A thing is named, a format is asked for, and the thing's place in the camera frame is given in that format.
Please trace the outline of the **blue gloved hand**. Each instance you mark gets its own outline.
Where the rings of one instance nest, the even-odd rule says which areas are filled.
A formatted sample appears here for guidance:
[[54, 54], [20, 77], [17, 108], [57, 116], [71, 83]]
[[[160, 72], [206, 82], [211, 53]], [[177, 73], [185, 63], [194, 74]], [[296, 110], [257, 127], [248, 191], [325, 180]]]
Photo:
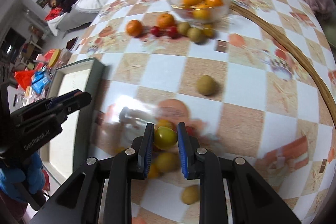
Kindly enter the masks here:
[[21, 169], [7, 167], [1, 169], [1, 191], [12, 200], [27, 202], [15, 184], [26, 180], [31, 194], [35, 194], [45, 186], [45, 176], [42, 172], [41, 157], [35, 152], [30, 157], [30, 161], [29, 169], [27, 171], [28, 178], [26, 178], [25, 173]]

